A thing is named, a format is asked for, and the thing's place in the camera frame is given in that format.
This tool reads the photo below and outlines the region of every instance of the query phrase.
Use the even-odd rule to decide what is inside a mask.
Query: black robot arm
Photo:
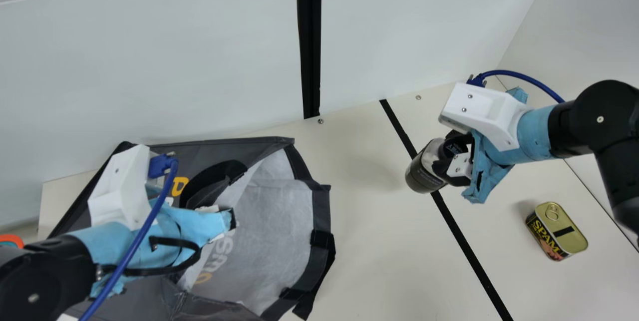
[[[594,154],[615,219],[639,233],[639,89],[593,84],[553,109],[548,134],[557,157]]]

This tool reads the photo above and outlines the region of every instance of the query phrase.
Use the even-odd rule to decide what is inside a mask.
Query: black tape strip
[[[406,151],[410,155],[411,159],[413,159],[415,156],[417,156],[417,151],[415,150],[415,146],[413,146],[413,143],[411,143],[410,139],[408,138],[408,134],[404,132],[404,128],[402,128],[401,124],[399,123],[399,119],[397,119],[397,116],[395,116],[395,112],[393,112],[390,104],[385,99],[380,100],[379,103],[381,103],[381,107],[383,107],[384,111],[386,112],[386,116],[388,116],[390,123],[393,125],[393,128],[395,128],[395,132],[397,132],[397,135],[404,144]],[[504,305],[504,302],[499,297],[499,294],[497,294],[495,287],[493,287],[493,283],[490,282],[490,279],[488,278],[488,275],[486,275],[484,268],[479,263],[479,260],[475,256],[472,248],[470,248],[470,245],[468,244],[468,241],[466,241],[464,234],[461,232],[461,229],[459,229],[459,226],[450,213],[450,210],[446,206],[446,203],[443,201],[440,192],[431,192],[431,196],[433,197],[435,205],[437,205],[437,208],[440,210],[441,216],[443,216],[444,221],[446,221],[450,232],[452,232],[452,235],[455,237],[455,240],[459,244],[461,251],[463,251],[466,259],[470,263],[470,267],[473,268],[473,271],[475,271],[475,275],[477,275],[479,282],[484,287],[486,294],[488,294],[488,298],[490,298],[490,301],[492,301],[493,306],[497,310],[497,313],[502,317],[502,320],[511,321],[513,317],[511,317],[508,309],[506,309],[506,305]]]
[[[321,0],[297,0],[304,118],[320,114]]]
[[[573,226],[568,226],[567,228],[563,228],[561,230],[557,230],[556,232],[553,232],[553,235],[555,235],[555,237],[564,236],[565,234],[571,233],[574,230],[575,229],[573,228]]]

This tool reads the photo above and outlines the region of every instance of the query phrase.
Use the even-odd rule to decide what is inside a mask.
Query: yellow letter
[[[178,176],[173,179],[173,190],[171,191],[171,196],[179,196],[182,194],[184,187],[189,184],[189,178],[185,178],[182,176]]]

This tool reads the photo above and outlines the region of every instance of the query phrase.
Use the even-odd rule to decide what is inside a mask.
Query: black bag handle
[[[204,169],[182,189],[180,208],[194,210],[213,205],[217,196],[246,171],[246,165],[237,160],[223,161]]]
[[[124,270],[124,276],[159,276],[159,275],[168,275],[179,273],[180,271],[184,271],[189,267],[193,266],[198,262],[202,250],[195,242],[182,240],[182,239],[174,239],[171,237],[156,237],[150,236],[149,243],[151,244],[151,248],[154,250],[158,245],[166,245],[166,246],[175,246],[177,248],[187,248],[194,251],[193,255],[184,260],[181,264],[177,266],[166,266],[166,267],[150,267],[146,269],[130,269],[126,268]],[[112,273],[115,271],[115,265],[102,265],[102,272],[105,274]]]

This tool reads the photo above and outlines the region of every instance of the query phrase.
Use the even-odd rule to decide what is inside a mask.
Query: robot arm
[[[136,237],[142,237],[141,244],[124,277],[114,279],[114,288],[106,288],[105,295],[120,294],[135,278],[185,270],[198,261],[201,247],[235,228],[230,209],[178,209],[160,200],[162,196],[157,198],[158,191],[172,184],[164,176],[172,162],[172,155],[155,155],[144,145],[115,154],[88,200],[90,228],[28,244],[23,250],[0,246],[0,319],[55,321],[72,305],[100,298]],[[151,205],[160,202],[144,235],[140,230]]]
[[[406,171],[411,189],[468,186],[464,196],[483,202],[515,164],[593,153],[616,220],[639,233],[639,90],[604,80],[542,109],[518,99],[525,101],[457,85],[440,116],[456,131],[415,157]]]

